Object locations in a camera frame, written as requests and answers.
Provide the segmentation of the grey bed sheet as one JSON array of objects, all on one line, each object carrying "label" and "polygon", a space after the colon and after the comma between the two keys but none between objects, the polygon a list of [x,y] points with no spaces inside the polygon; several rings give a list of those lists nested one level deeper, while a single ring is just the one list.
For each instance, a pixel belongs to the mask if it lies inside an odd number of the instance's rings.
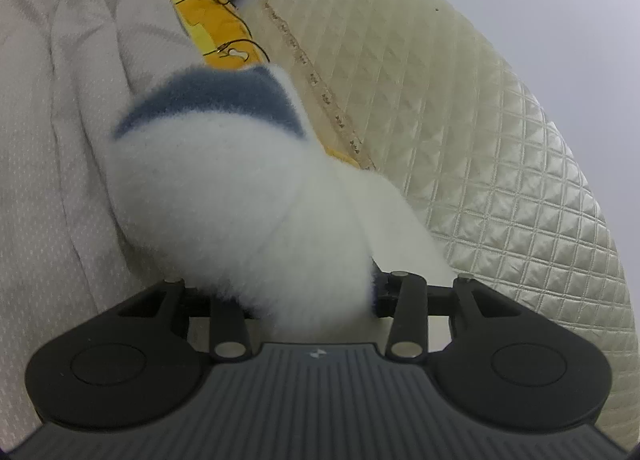
[{"label": "grey bed sheet", "polygon": [[32,353],[158,278],[106,190],[134,98],[201,59],[169,0],[1,0],[1,445],[39,423]]}]

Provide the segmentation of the yellow pillow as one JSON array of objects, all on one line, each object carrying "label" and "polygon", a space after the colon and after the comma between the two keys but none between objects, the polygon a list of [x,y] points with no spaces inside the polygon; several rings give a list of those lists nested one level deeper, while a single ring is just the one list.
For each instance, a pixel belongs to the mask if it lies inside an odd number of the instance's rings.
[{"label": "yellow pillow", "polygon": [[258,62],[280,64],[291,76],[326,153],[356,168],[375,168],[328,84],[267,0],[258,0],[251,26],[228,0],[171,1],[206,64],[232,70]]}]

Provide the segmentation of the white blue striped sweater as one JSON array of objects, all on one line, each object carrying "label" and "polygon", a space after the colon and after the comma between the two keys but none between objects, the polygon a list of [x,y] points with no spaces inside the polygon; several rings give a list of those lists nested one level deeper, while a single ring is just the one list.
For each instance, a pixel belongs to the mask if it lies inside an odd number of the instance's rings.
[{"label": "white blue striped sweater", "polygon": [[454,276],[387,178],[326,153],[274,64],[194,67],[146,95],[114,128],[108,190],[132,243],[278,341],[370,339],[380,272]]}]

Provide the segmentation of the cream quilted headboard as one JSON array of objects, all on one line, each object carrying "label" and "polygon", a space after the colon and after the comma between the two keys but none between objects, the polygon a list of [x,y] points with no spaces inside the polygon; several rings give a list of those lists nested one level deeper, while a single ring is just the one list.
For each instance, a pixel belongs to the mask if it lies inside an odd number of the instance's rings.
[{"label": "cream quilted headboard", "polygon": [[448,264],[597,344],[599,428],[639,437],[639,344],[623,265],[570,148],[446,0],[250,0],[322,142],[385,175]]}]

